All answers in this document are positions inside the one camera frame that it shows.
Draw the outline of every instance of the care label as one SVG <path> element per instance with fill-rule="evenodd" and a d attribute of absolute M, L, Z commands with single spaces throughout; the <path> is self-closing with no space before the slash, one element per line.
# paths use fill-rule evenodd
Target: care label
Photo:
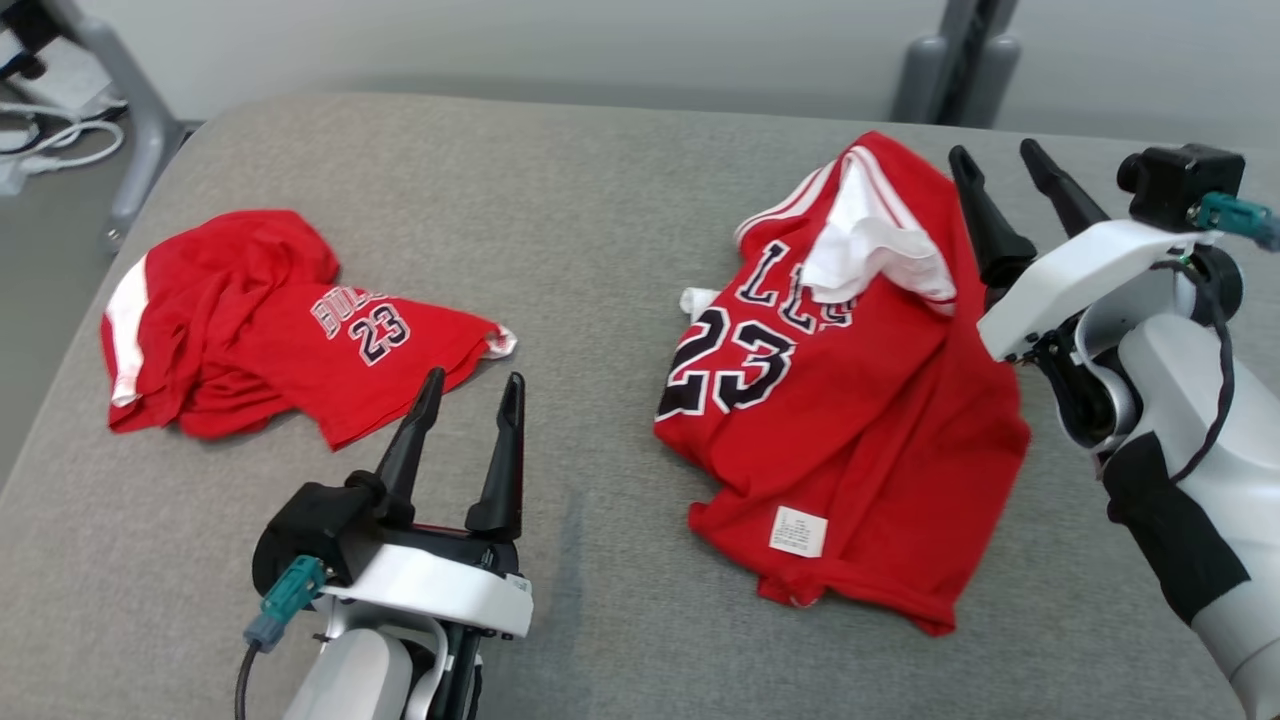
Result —
<path fill-rule="evenodd" d="M 826 518 L 778 506 L 778 514 L 773 516 L 769 547 L 800 557 L 822 557 L 822 543 L 826 539 Z"/>
<path fill-rule="evenodd" d="M 524 593 L 532 593 L 534 584 L 521 578 L 520 575 L 507 575 L 507 582 L 516 585 L 516 589 Z"/>

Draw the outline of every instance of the white wall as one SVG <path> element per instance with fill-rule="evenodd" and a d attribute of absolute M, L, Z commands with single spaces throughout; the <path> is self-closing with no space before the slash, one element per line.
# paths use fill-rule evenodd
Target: white wall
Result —
<path fill-rule="evenodd" d="M 173 111 L 293 90 L 887 118 L 943 0 L 79 0 Z"/>
<path fill-rule="evenodd" d="M 1280 146 L 1280 0 L 1020 0 L 996 128 Z"/>

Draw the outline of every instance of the teal connector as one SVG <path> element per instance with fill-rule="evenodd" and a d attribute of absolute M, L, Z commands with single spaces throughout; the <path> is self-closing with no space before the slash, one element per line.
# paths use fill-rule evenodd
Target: teal connector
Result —
<path fill-rule="evenodd" d="M 1196 213 L 1196 225 L 1207 231 L 1239 234 L 1271 252 L 1280 251 L 1280 220 L 1271 209 L 1226 195 L 1210 192 Z"/>
<path fill-rule="evenodd" d="M 244 628 L 244 642 L 256 643 L 261 652 L 275 650 L 289 620 L 320 594 L 324 580 L 324 564 L 319 559 L 296 557 L 259 603 L 262 612 Z"/>

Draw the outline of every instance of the gray floor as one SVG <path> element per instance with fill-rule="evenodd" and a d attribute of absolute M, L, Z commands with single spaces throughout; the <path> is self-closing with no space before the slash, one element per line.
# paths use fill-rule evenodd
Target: gray floor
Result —
<path fill-rule="evenodd" d="M 97 233 L 129 151 L 125 142 L 101 163 L 28 178 L 22 193 L 0 197 L 0 487 L 111 263 Z M 102 397 L 106 421 L 105 372 Z"/>

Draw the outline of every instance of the gray table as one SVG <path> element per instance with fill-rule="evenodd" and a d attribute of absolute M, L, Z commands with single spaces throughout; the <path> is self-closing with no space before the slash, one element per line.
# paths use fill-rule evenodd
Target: gray table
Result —
<path fill-rule="evenodd" d="M 416 502 L 456 523 L 483 478 L 507 370 L 529 379 L 526 536 L 531 635 L 485 646 L 481 717 L 1235 717 L 1196 637 L 1165 607 L 1128 533 L 1107 523 L 1046 383 L 1021 375 L 1034 443 L 959 630 L 828 597 L 755 597 L 755 579 L 685 527 L 712 482 L 654 439 L 652 414 L 687 320 L 686 286 L 721 286 L 731 232 L 859 133 L 879 128 L 938 167 L 965 143 L 1011 222 L 1061 240 L 1027 181 L 1019 136 L 727 114 L 310 96 L 209 123 L 165 172 L 106 287 L 148 247 L 242 208 L 298 209 L 352 284 L 502 320 L 517 355 L 444 401 Z M 1114 213 L 1130 142 L 1041 138 Z M 1280 163 L 1251 158 L 1245 190 L 1276 204 Z M 1231 245 L 1252 277 L 1280 264 Z M 250 557 L 305 480 L 369 468 L 388 432 L 332 455 L 311 420 L 201 443 L 105 427 L 84 319 L 0 495 L 0 715 L 220 719 Z M 1280 292 L 1251 288 L 1236 348 L 1271 387 Z M 251 717 L 279 716 L 320 629 L 303 616 L 259 661 Z"/>

